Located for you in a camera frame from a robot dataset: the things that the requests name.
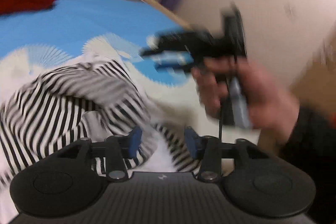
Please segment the black device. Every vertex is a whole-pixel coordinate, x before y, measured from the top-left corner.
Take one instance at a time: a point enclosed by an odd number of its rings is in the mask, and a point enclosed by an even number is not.
[[[188,127],[188,150],[202,159],[197,177],[134,172],[129,178],[123,158],[134,156],[141,134],[137,127],[105,142],[83,138],[21,171],[10,185],[20,212],[11,223],[312,223],[301,214],[315,196],[312,179],[245,139],[221,143]],[[106,158],[106,177],[91,170],[94,157]],[[222,158],[234,159],[226,177]]]
[[[232,10],[222,12],[224,34],[214,37],[206,29],[181,30],[157,35],[155,48],[143,48],[142,57],[169,52],[188,52],[193,62],[188,64],[162,63],[156,69],[172,68],[190,73],[193,67],[200,67],[204,57],[243,56],[247,57],[245,35],[241,14],[235,5]]]

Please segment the black sleeve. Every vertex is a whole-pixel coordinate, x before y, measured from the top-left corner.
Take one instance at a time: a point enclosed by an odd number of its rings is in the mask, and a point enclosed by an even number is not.
[[[322,115],[301,107],[280,156],[311,176],[316,197],[308,214],[320,224],[336,220],[336,129]]]

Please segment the black mount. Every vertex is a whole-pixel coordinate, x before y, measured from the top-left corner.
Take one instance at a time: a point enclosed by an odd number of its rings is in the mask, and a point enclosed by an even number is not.
[[[66,218],[94,208],[110,186],[125,183],[125,188],[139,178],[137,172],[135,178],[128,177],[123,159],[134,157],[141,135],[137,127],[128,136],[110,136],[105,142],[91,143],[83,138],[20,172],[10,186],[11,197],[21,212],[16,220],[27,216],[35,220]],[[240,210],[263,218],[286,218],[305,212],[314,199],[315,185],[307,174],[245,139],[237,139],[235,144],[221,143],[215,137],[200,137],[188,127],[185,142],[192,158],[202,160],[198,176],[189,178],[200,183],[195,191],[204,183],[216,185],[219,193]],[[95,157],[106,158],[106,178],[91,170],[91,159]],[[223,158],[234,159],[235,165],[226,177],[221,175]],[[169,192],[160,194],[160,198],[165,195]]]

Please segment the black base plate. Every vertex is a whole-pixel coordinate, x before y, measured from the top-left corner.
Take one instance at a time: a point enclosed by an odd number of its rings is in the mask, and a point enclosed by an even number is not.
[[[218,185],[196,180],[191,173],[141,173],[110,183],[88,208],[62,218],[24,213],[11,224],[312,224],[305,215],[266,219],[231,204]]]

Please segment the black and white striped fabric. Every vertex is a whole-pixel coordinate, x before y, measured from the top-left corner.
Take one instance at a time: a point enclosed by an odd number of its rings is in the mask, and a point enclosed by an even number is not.
[[[43,75],[15,92],[0,108],[0,141],[8,169],[0,172],[0,186],[18,172],[69,143],[90,137],[93,142],[126,135],[136,125],[143,130],[137,157],[125,160],[127,169],[144,163],[155,151],[154,135],[165,138],[178,171],[195,171],[183,141],[151,117],[126,69],[115,60],[79,63]],[[105,174],[105,159],[93,170]]]

